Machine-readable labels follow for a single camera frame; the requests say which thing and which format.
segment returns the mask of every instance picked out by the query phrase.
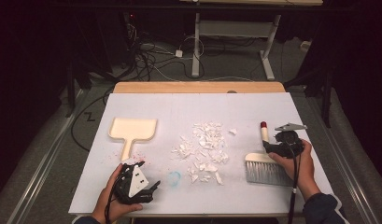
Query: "gray carpet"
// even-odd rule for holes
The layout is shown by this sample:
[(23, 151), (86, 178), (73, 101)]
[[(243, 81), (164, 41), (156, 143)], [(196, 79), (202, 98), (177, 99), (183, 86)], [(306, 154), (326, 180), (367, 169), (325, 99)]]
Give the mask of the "gray carpet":
[[(285, 45), (274, 44), (269, 59), (277, 81), (285, 82), (296, 76), (304, 58), (304, 53), (298, 49), (300, 44), (301, 41), (297, 39), (289, 41)], [(219, 78), (215, 80), (245, 81), (243, 78), (246, 78), (253, 81), (265, 81), (266, 77), (258, 56), (258, 50), (262, 49), (263, 45), (263, 41), (257, 40), (248, 47), (227, 49), (219, 56), (208, 56), (217, 51), (207, 50), (205, 56), (202, 56), (205, 75), (201, 80)], [(164, 43), (160, 43), (159, 46), (171, 52), (176, 49)], [(160, 60), (168, 57), (162, 54), (155, 54), (155, 56)], [(191, 62), (178, 61), (185, 64), (189, 75)], [(167, 81), (168, 78), (192, 80), (185, 77), (181, 63), (168, 64), (159, 70), (161, 73), (156, 70), (151, 72), (151, 81)], [(102, 97), (112, 87), (99, 76), (92, 75), (92, 80), (92, 89), (80, 92), (77, 113), (94, 100)], [(303, 89), (304, 87), (300, 86), (290, 88), (288, 91), (291, 92), (302, 121), (308, 127), (308, 135), (332, 184), (333, 191), (339, 196), (345, 207), (348, 220), (350, 223), (382, 223), (382, 179), (352, 132), (351, 125), (341, 110), (335, 92), (332, 92), (330, 111), (332, 127), (327, 129), (319, 117), (320, 99), (304, 97)], [(35, 194), (27, 194), (32, 195), (31, 198), (24, 199), (32, 206), (24, 210), (24, 216), (19, 216), (22, 217), (21, 222), (70, 223), (74, 219), (74, 216), (68, 214), (68, 209), (88, 152), (75, 143), (69, 130), (65, 130), (62, 138), (59, 139), (62, 140), (59, 141), (59, 144), (53, 144), (55, 140), (58, 140), (57, 136), (61, 133), (62, 127), (68, 122), (65, 117), (68, 109), (65, 94), (63, 102), (63, 105), (40, 130), (39, 135), (35, 137), (2, 191), (0, 223), (7, 223), (13, 215), (21, 196), (30, 181), (33, 180), (35, 172), (38, 171), (38, 167), (45, 171), (45, 175), (42, 176), (46, 178), (42, 178), (42, 181), (38, 183), (40, 189), (37, 189)], [(78, 143), (85, 148), (90, 148), (92, 145), (104, 108), (103, 100), (97, 100), (84, 111), (90, 113), (81, 113), (74, 125), (74, 136)], [(49, 165), (40, 166), (41, 162), (47, 159), (51, 159), (51, 162), (45, 162)], [(126, 223), (127, 221), (128, 219), (124, 218), (120, 222)], [(279, 217), (278, 221), (287, 223), (284, 217)], [(304, 223), (304, 219), (297, 217), (294, 219), (294, 223)]]

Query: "gray brush bristles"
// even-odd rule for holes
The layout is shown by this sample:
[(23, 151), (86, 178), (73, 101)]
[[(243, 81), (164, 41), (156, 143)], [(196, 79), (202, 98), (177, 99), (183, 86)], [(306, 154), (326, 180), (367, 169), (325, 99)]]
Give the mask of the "gray brush bristles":
[(246, 161), (247, 182), (277, 186), (292, 186), (292, 180), (277, 163)]

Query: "white paper sheet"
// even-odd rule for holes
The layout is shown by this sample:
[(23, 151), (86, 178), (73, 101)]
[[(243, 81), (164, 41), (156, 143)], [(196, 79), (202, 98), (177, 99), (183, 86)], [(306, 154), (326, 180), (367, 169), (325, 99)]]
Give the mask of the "white paper sheet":
[[(83, 174), (69, 210), (70, 214), (89, 214), (108, 177), (120, 162), (122, 142), (108, 136), (112, 120), (157, 119), (154, 137), (133, 145), (133, 164), (145, 161), (141, 167), (150, 185), (161, 180), (154, 200), (144, 204), (144, 210), (129, 214), (144, 216), (219, 216), (287, 214), (291, 188), (250, 184), (246, 181), (245, 156), (262, 151), (261, 121), (266, 121), (270, 142), (274, 143), (275, 127), (288, 122), (302, 124), (289, 93), (115, 93), (109, 96), (106, 111), (92, 144)], [(173, 159), (172, 152), (181, 143), (180, 136), (192, 139), (194, 123), (219, 122), (229, 155), (224, 165), (217, 165), (223, 185), (211, 179), (192, 184), (188, 169), (196, 161)], [(236, 129), (233, 135), (228, 131)], [(309, 140), (305, 130), (297, 131)], [(315, 177), (320, 189), (332, 193), (332, 188), (314, 150)], [(302, 212), (304, 200), (298, 191), (296, 212)]]

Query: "beige dustpan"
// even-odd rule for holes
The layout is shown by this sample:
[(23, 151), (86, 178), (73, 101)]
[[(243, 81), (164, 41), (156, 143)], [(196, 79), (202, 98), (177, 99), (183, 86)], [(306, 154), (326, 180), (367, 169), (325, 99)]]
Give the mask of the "beige dustpan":
[(114, 118), (109, 136), (124, 139), (124, 147), (120, 160), (130, 158), (130, 148), (135, 141), (147, 141), (153, 137), (156, 129), (156, 119), (118, 119)]

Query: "wooden board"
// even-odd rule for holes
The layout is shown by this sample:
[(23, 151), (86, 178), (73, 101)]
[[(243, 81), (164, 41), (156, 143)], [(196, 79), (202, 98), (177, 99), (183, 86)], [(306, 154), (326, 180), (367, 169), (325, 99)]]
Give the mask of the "wooden board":
[(119, 82), (114, 93), (285, 92), (279, 82)]
[(252, 5), (296, 5), (296, 6), (321, 6), (322, 0), (199, 0), (200, 3), (227, 3), (227, 4), (252, 4)]

